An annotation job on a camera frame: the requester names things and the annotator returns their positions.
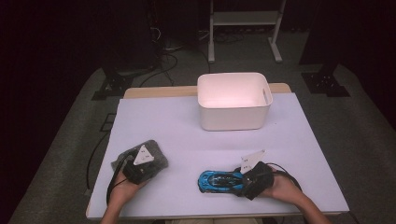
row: toy car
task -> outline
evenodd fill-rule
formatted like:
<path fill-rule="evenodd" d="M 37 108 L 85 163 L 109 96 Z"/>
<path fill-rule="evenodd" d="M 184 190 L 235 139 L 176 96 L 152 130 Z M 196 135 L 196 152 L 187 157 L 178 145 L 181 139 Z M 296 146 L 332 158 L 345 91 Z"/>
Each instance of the toy car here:
<path fill-rule="evenodd" d="M 244 187 L 243 175 L 239 172 L 205 171 L 198 179 L 202 193 L 232 193 L 240 195 Z"/>

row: gray floor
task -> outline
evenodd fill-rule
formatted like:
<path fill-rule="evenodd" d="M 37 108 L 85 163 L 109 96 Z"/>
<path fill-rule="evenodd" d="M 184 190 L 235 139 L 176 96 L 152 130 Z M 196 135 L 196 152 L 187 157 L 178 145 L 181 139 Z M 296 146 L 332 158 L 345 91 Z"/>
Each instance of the gray floor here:
<path fill-rule="evenodd" d="M 301 73 L 318 71 L 319 66 L 298 64 L 307 33 L 280 33 L 277 44 L 283 63 L 275 63 L 266 36 L 245 35 L 240 42 L 217 44 L 211 72 L 260 72 L 269 82 L 288 83 L 300 100 L 351 211 L 361 223 L 396 223 L 396 133 L 355 75 L 342 65 L 334 75 L 350 97 L 329 98 L 309 92 Z M 201 47 L 206 52 L 206 44 Z M 198 76 L 208 72 L 200 51 L 182 50 L 173 55 L 177 56 L 178 63 L 169 75 L 176 86 L 196 85 Z M 173 64 L 172 58 L 168 60 L 164 58 L 165 68 Z M 139 86 L 147 76 L 136 78 L 133 86 Z M 120 99 L 91 101 L 104 79 L 104 73 L 98 69 L 81 90 L 10 223 L 94 222 L 85 217 L 90 200 L 84 194 L 86 165 L 104 135 L 99 130 L 107 113 L 116 112 Z M 164 75 L 145 83 L 146 87 L 169 85 Z M 92 160 L 92 186 L 106 143 L 107 140 L 99 146 Z M 331 217 L 331 220 L 355 223 L 348 214 Z M 300 217 L 287 217 L 285 223 L 303 222 Z"/>

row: white triangular tag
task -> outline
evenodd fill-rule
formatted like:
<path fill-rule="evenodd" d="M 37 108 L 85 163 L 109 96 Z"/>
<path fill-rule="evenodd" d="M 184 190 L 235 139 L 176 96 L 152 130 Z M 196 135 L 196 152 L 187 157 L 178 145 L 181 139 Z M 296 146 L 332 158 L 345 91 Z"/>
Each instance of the white triangular tag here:
<path fill-rule="evenodd" d="M 140 165 L 149 161 L 154 161 L 154 157 L 151 156 L 149 151 L 146 149 L 146 146 L 143 145 L 139 149 L 139 152 L 137 153 L 136 158 L 134 159 L 134 165 Z"/>
<path fill-rule="evenodd" d="M 242 157 L 241 174 L 243 175 L 246 172 L 252 170 L 257 165 L 257 163 L 262 160 L 264 153 L 265 150 L 262 150 Z"/>

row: person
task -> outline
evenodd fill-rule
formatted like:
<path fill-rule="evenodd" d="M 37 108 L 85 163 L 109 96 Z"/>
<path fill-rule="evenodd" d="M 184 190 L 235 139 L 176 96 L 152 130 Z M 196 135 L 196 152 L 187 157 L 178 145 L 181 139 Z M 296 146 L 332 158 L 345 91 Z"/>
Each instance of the person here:
<path fill-rule="evenodd" d="M 107 205 L 107 209 L 102 217 L 101 224 L 113 224 L 117 223 L 122 207 L 128 203 L 141 189 L 147 184 L 144 182 L 140 185 L 136 185 L 125 180 L 125 175 L 119 172 L 115 183 L 118 184 L 110 193 L 110 200 Z M 283 175 L 275 175 L 274 185 L 271 188 L 265 189 L 260 197 L 269 197 L 280 200 L 285 203 L 294 204 L 303 214 L 308 223 L 315 224 L 329 224 L 331 223 L 318 209 L 314 202 L 307 197 L 302 191 L 300 191 L 290 179 Z M 244 218 L 237 219 L 235 223 L 259 223 L 256 222 L 255 218 Z M 184 224 L 184 223 L 208 223 L 206 220 L 174 220 L 171 223 Z M 230 219 L 221 218 L 218 222 L 212 223 L 231 223 Z"/>

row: white plastic bin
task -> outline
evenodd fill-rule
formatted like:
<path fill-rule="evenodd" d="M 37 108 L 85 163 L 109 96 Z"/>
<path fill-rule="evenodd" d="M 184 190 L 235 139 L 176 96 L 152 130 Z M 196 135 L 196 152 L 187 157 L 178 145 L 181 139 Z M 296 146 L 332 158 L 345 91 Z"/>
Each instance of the white plastic bin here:
<path fill-rule="evenodd" d="M 273 97 L 260 73 L 218 73 L 198 78 L 201 126 L 208 131 L 259 129 Z"/>

